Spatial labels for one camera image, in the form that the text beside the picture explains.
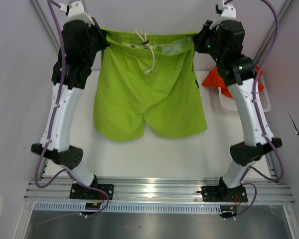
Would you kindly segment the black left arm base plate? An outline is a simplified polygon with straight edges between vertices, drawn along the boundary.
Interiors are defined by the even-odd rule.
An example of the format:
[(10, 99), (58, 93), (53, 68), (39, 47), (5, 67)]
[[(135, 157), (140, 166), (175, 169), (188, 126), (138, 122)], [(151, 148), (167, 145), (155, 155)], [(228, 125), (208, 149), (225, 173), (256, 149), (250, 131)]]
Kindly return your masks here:
[(92, 182), (91, 187), (97, 188), (96, 190), (88, 189), (80, 184), (73, 183), (70, 190), (70, 199), (78, 200), (106, 200), (108, 195), (109, 200), (113, 199), (114, 185), (113, 184), (99, 184), (96, 179)]

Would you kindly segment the lime green shorts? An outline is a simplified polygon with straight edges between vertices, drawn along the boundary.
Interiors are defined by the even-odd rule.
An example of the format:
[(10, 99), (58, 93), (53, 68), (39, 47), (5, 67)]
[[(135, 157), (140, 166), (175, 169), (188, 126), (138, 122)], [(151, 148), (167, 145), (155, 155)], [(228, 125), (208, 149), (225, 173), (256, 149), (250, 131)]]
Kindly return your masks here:
[(93, 108), (96, 131), (113, 141), (162, 138), (207, 130), (194, 69), (194, 32), (148, 34), (106, 29)]

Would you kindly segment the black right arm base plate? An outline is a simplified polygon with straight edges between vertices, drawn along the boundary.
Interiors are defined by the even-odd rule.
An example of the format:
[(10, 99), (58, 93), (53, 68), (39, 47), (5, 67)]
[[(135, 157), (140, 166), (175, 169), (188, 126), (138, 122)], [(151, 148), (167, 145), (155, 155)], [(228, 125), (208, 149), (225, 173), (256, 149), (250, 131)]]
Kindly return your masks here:
[(204, 202), (226, 202), (234, 203), (238, 198), (240, 202), (248, 202), (247, 192), (245, 187), (238, 186), (236, 188), (227, 188), (223, 186), (202, 186), (200, 191)]

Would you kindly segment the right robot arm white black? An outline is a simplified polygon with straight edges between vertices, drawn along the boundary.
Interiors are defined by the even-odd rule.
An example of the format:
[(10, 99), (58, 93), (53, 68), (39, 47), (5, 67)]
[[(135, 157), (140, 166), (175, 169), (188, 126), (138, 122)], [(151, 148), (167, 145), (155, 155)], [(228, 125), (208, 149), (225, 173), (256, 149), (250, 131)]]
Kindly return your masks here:
[(238, 21), (224, 20), (213, 27), (208, 20), (193, 37), (195, 51), (209, 54), (215, 61), (217, 72), (234, 99), (243, 128), (244, 140), (230, 147), (232, 162), (217, 186), (218, 197), (223, 201), (229, 201), (243, 189), (241, 180), (249, 167), (282, 146), (281, 139), (271, 133), (258, 102), (257, 71), (253, 60), (242, 54), (244, 36)]

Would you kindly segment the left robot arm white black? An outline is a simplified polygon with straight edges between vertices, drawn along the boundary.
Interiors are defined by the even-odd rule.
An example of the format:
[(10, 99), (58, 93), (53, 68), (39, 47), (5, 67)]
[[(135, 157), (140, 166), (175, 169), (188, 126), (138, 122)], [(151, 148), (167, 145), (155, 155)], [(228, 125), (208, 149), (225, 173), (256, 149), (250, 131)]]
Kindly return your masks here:
[(39, 183), (39, 170), (43, 159), (49, 159), (62, 168), (81, 186), (81, 194), (93, 199), (98, 194), (97, 177), (83, 163), (83, 150), (70, 144), (74, 113), (92, 66), (99, 51), (109, 43), (105, 32), (93, 18), (91, 23), (71, 20), (58, 30), (60, 50), (52, 73), (52, 102), (46, 129), (39, 143), (31, 152), (39, 156), (35, 170), (38, 188), (49, 185)]

